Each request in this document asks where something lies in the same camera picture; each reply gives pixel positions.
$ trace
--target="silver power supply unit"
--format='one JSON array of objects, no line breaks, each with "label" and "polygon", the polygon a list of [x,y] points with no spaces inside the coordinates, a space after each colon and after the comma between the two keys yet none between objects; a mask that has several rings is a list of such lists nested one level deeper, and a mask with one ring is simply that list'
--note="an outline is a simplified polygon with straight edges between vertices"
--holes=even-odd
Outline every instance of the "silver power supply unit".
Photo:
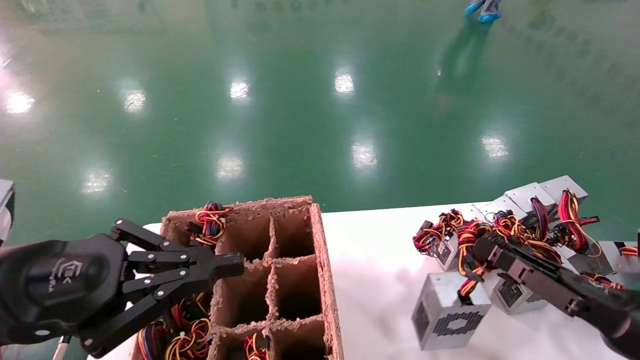
[{"label": "silver power supply unit", "polygon": [[569,189],[573,191],[575,196],[578,198],[578,204],[582,204],[585,199],[589,196],[584,189],[582,189],[578,184],[573,181],[569,175],[557,177],[555,179],[551,179],[549,181],[545,181],[544,183],[540,183],[540,186],[553,198],[556,202],[560,202],[560,198],[562,197],[562,192]]},{"label": "silver power supply unit", "polygon": [[491,300],[508,315],[538,310],[548,304],[526,286],[511,278],[503,278],[495,285],[491,292]]},{"label": "silver power supply unit", "polygon": [[550,218],[557,216],[556,201],[543,189],[538,183],[531,183],[513,190],[504,192],[504,195],[511,199],[522,211],[527,213],[527,217],[522,223],[527,227],[535,226],[538,223],[538,217],[531,204],[531,198],[537,197],[545,206]]},{"label": "silver power supply unit", "polygon": [[489,312],[491,301],[481,284],[469,295],[472,305],[460,302],[458,290],[465,280],[457,272],[427,275],[412,316],[421,349],[466,346]]},{"label": "silver power supply unit", "polygon": [[493,223],[493,217],[498,213],[498,211],[507,210],[511,210],[514,216],[516,216],[520,221],[527,217],[527,213],[522,211],[515,202],[504,195],[480,208],[480,212],[483,214],[486,221],[490,223]]},{"label": "silver power supply unit", "polygon": [[[599,244],[602,247],[602,245],[605,245],[607,242],[602,241],[599,242]],[[566,246],[557,247],[556,250],[563,258],[564,267],[573,270],[578,274],[581,272],[590,272],[592,274],[607,276],[614,272],[613,266],[607,257],[609,250],[607,250],[607,252],[604,251],[610,246],[615,247],[615,244],[611,243],[610,245],[602,247],[602,254],[596,258],[593,258],[592,256],[598,254],[598,248],[591,241],[589,241],[589,249],[584,254],[578,254]]]},{"label": "silver power supply unit", "polygon": [[619,247],[629,246],[636,247],[635,241],[600,241],[602,253],[611,265],[612,272],[621,273],[640,273],[640,263],[637,256],[623,256],[620,254]]},{"label": "silver power supply unit", "polygon": [[[484,220],[482,213],[473,205],[460,209],[465,221]],[[458,268],[458,235],[445,238],[434,250],[436,261],[444,271],[452,271]]]},{"label": "silver power supply unit", "polygon": [[15,219],[13,182],[0,179],[0,245],[9,237]]}]

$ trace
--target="power supply vent grille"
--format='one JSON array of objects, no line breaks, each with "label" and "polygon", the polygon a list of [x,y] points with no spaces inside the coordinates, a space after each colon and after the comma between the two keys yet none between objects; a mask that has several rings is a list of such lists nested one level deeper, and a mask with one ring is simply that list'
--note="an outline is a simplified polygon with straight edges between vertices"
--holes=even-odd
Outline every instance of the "power supply vent grille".
[{"label": "power supply vent grille", "polygon": [[461,335],[475,330],[484,315],[474,313],[449,314],[438,320],[433,333],[437,336]]}]

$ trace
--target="robotic arm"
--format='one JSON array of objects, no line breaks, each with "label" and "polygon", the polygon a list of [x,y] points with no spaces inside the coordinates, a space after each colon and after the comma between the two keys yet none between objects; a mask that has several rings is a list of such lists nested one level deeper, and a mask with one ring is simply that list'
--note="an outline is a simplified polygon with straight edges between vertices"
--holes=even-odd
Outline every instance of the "robotic arm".
[{"label": "robotic arm", "polygon": [[553,262],[506,243],[495,232],[478,239],[473,258],[506,272],[568,316],[577,316],[602,334],[621,356],[640,359],[640,291],[600,288]]},{"label": "robotic arm", "polygon": [[[145,251],[127,255],[123,241]],[[183,247],[124,219],[85,240],[0,248],[0,345],[71,335],[99,358],[182,299],[243,273],[241,254]]]}]

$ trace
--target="cardboard divider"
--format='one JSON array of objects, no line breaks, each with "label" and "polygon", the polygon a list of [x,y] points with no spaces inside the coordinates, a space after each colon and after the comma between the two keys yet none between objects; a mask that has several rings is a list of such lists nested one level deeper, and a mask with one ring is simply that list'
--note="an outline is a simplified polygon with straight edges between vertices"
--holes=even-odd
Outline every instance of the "cardboard divider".
[{"label": "cardboard divider", "polygon": [[236,327],[267,320],[266,302],[270,266],[245,263],[244,275],[219,280],[211,300],[211,320],[214,325]]},{"label": "cardboard divider", "polygon": [[[235,360],[256,331],[272,340],[270,360],[344,360],[320,207],[309,196],[226,207],[233,210],[215,253],[244,254],[245,274],[212,289],[208,360]],[[170,212],[161,235],[187,245],[198,211]],[[136,342],[131,360],[141,359]]]},{"label": "cardboard divider", "polygon": [[308,209],[275,217],[274,223],[274,258],[300,258],[315,253]]},{"label": "cardboard divider", "polygon": [[227,222],[227,230],[216,247],[216,254],[239,252],[247,261],[264,259],[271,243],[269,216],[247,219],[235,216],[232,211]]},{"label": "cardboard divider", "polygon": [[316,256],[274,261],[279,318],[296,320],[322,313]]},{"label": "cardboard divider", "polygon": [[324,342],[322,316],[271,327],[271,354],[274,360],[325,360],[332,354]]},{"label": "cardboard divider", "polygon": [[209,360],[246,360],[244,341],[252,338],[255,333],[268,336],[268,328],[264,324],[254,324],[242,329],[225,329],[217,331],[211,343]]}]

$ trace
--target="person's leg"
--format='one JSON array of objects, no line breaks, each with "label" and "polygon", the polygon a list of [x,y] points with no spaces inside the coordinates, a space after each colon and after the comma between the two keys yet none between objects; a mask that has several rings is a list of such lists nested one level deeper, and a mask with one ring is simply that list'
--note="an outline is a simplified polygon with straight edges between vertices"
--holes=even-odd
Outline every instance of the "person's leg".
[{"label": "person's leg", "polygon": [[478,17],[479,22],[492,22],[495,19],[499,19],[502,15],[498,12],[498,5],[502,0],[486,0],[482,11],[480,12],[480,16]]},{"label": "person's leg", "polygon": [[469,16],[474,12],[478,11],[482,5],[484,5],[486,0],[471,0],[469,1],[469,5],[465,8],[465,15]]}]

